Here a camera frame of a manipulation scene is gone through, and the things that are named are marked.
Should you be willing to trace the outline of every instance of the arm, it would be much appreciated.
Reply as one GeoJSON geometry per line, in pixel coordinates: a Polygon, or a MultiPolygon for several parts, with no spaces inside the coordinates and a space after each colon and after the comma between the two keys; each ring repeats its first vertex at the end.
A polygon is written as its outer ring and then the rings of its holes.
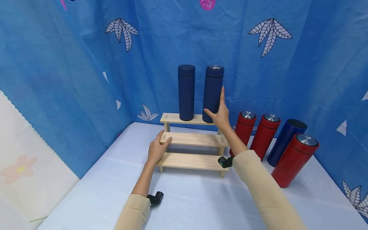
{"type": "Polygon", "coordinates": [[[161,145],[160,139],[162,134],[163,130],[149,145],[147,162],[144,164],[142,173],[124,205],[115,225],[115,230],[142,229],[147,220],[147,216],[151,208],[151,203],[147,196],[153,171],[157,162],[165,153],[167,146],[172,141],[172,138],[169,138],[165,144],[161,145]]]}
{"type": "Polygon", "coordinates": [[[225,105],[224,88],[216,114],[205,109],[228,141],[233,154],[233,166],[240,179],[247,185],[263,221],[270,230],[304,230],[297,211],[291,205],[273,177],[262,165],[259,157],[236,135],[229,124],[229,111],[225,105]]]}

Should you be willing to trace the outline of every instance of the navy blue bottle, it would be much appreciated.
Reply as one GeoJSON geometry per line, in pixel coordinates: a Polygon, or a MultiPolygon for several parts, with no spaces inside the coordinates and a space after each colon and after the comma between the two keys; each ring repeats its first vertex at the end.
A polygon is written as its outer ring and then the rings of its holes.
{"type": "Polygon", "coordinates": [[[194,85],[195,66],[180,65],[178,67],[179,118],[182,121],[190,121],[194,118],[194,85]]]}
{"type": "Polygon", "coordinates": [[[308,126],[299,120],[288,119],[284,126],[282,127],[279,137],[277,138],[275,144],[272,147],[270,154],[267,157],[268,163],[272,167],[276,167],[281,156],[283,155],[286,147],[289,145],[290,141],[297,133],[304,133],[308,126]]]}
{"type": "MultiPolygon", "coordinates": [[[[209,109],[213,113],[218,112],[224,72],[225,69],[222,66],[213,65],[207,67],[203,109],[209,109]]],[[[202,120],[207,123],[213,123],[211,117],[204,111],[202,114],[202,120]]]]}

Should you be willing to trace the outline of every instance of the red thermos bottle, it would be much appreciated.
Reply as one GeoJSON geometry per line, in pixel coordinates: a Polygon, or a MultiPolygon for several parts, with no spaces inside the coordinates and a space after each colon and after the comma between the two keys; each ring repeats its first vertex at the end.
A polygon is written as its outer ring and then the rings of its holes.
{"type": "Polygon", "coordinates": [[[281,188],[287,188],[307,161],[318,149],[319,143],[305,134],[295,134],[271,175],[281,188]]]}
{"type": "Polygon", "coordinates": [[[235,127],[235,133],[245,145],[248,144],[249,137],[251,137],[256,118],[257,116],[249,111],[242,111],[239,113],[238,122],[236,123],[235,127]]]}
{"type": "Polygon", "coordinates": [[[261,161],[263,157],[265,157],[267,149],[280,123],[281,120],[278,116],[272,114],[265,114],[262,116],[250,147],[250,149],[253,149],[259,156],[261,161]]]}

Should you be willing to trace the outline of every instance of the blue curtain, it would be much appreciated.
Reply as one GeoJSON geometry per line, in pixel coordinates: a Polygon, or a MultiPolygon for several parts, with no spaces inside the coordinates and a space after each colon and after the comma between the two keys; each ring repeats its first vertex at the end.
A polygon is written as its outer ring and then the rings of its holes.
{"type": "Polygon", "coordinates": [[[368,221],[368,2],[35,2],[0,14],[0,87],[78,176],[130,121],[178,112],[180,64],[197,67],[202,113],[205,67],[219,64],[230,122],[250,110],[307,123],[315,156],[368,221]],[[71,156],[86,149],[89,164],[71,156]]]}
{"type": "Polygon", "coordinates": [[[125,100],[60,1],[5,1],[0,21],[0,90],[81,178],[131,123],[125,100]]]}

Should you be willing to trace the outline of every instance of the standing bottle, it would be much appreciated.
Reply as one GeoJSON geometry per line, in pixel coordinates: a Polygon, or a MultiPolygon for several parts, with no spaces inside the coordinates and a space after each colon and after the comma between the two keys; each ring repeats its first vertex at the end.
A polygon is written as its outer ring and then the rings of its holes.
{"type": "MultiPolygon", "coordinates": [[[[241,139],[241,141],[248,145],[249,138],[251,137],[254,123],[257,116],[249,111],[241,111],[238,116],[238,121],[235,126],[235,133],[241,139]]],[[[232,150],[230,149],[230,156],[234,156],[232,150]]]]}
{"type": "Polygon", "coordinates": [[[318,149],[319,143],[305,134],[295,134],[271,175],[280,186],[286,188],[318,149]]]}
{"type": "Polygon", "coordinates": [[[194,118],[194,85],[195,66],[180,65],[178,67],[179,118],[182,121],[190,121],[194,118]]]}
{"type": "Polygon", "coordinates": [[[308,126],[299,120],[288,119],[282,127],[279,137],[272,147],[270,154],[267,157],[268,163],[276,167],[286,147],[289,145],[293,136],[297,133],[304,133],[308,126]]]}
{"type": "Polygon", "coordinates": [[[281,120],[278,116],[264,114],[258,124],[250,149],[255,151],[261,161],[265,157],[267,149],[271,144],[280,122],[281,120]]]}
{"type": "MultiPolygon", "coordinates": [[[[217,113],[219,111],[224,71],[224,67],[218,65],[208,66],[206,69],[203,109],[208,109],[212,113],[217,113]]],[[[213,123],[211,117],[204,111],[202,114],[202,120],[207,123],[213,123]]]]}

